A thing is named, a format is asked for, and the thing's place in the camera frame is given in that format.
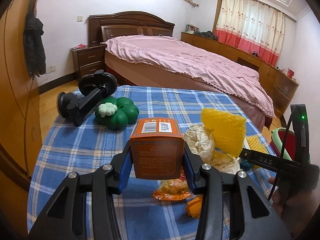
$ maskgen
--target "wooden headboard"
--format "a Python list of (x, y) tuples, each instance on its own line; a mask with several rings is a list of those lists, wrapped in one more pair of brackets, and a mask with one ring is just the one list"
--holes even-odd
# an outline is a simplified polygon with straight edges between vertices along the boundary
[(139, 11), (90, 15), (88, 21), (89, 44), (126, 35), (158, 36), (162, 34), (172, 36), (175, 26), (173, 23), (165, 22), (153, 14)]

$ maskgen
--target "orange box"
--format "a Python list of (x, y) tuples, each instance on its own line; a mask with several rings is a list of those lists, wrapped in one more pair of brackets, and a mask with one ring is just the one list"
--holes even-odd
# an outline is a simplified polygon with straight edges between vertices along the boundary
[(180, 178), (184, 140), (176, 120), (139, 119), (130, 136), (130, 146), (136, 178)]

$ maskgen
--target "blue gripper pad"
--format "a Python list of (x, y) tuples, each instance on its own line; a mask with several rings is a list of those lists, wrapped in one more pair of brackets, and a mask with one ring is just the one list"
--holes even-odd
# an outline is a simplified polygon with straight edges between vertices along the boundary
[(119, 186), (118, 186), (118, 189), (119, 189), (120, 193), (122, 193), (122, 191), (128, 185), (128, 180), (129, 180), (129, 177), (130, 177), (131, 168), (132, 168), (132, 156), (131, 156), (131, 151), (129, 150), (127, 155), (126, 155), (126, 157), (125, 157), (125, 159), (124, 159), (122, 168), (121, 168), (121, 170), (119, 172)]
[(194, 192), (196, 189), (195, 176), (186, 151), (183, 153), (182, 166), (187, 179), (188, 187), (191, 192)]

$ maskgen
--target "white wall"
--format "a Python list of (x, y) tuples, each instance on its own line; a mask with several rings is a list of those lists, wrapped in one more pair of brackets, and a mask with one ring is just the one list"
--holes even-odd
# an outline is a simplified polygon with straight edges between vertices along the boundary
[(199, 7), (192, 9), (190, 24), (200, 32), (212, 31), (218, 0), (193, 0)]
[[(309, 123), (310, 158), (320, 166), (320, 24), (312, 11), (297, 21), (290, 68), (299, 87), (291, 104), (306, 104)], [(290, 107), (284, 114), (288, 121)]]
[(280, 69), (291, 67), (292, 50), (296, 37), (296, 22), (289, 17), (285, 17), (284, 40), (279, 59), (276, 66)]
[[(42, 36), (48, 66), (56, 71), (38, 78), (41, 84), (73, 73), (70, 48), (87, 44), (89, 15), (145, 11), (175, 23), (173, 36), (180, 38), (190, 20), (192, 6), (184, 0), (38, 0), (37, 17), (44, 24)], [(84, 22), (77, 22), (77, 16)]]

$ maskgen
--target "crumpled paper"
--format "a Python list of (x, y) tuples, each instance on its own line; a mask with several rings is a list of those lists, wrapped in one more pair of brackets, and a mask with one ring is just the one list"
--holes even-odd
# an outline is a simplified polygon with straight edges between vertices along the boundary
[(191, 125), (189, 130), (184, 133), (183, 138), (193, 154), (198, 154), (204, 163), (211, 163), (214, 140), (210, 133), (206, 132), (203, 125)]
[(239, 160), (221, 150), (214, 150), (211, 159), (211, 166), (215, 167), (220, 172), (234, 175), (241, 170)]
[(240, 169), (237, 159), (223, 151), (214, 150), (214, 139), (203, 125), (191, 125), (183, 135), (190, 151), (198, 154), (204, 163), (209, 163), (220, 172), (236, 174)]

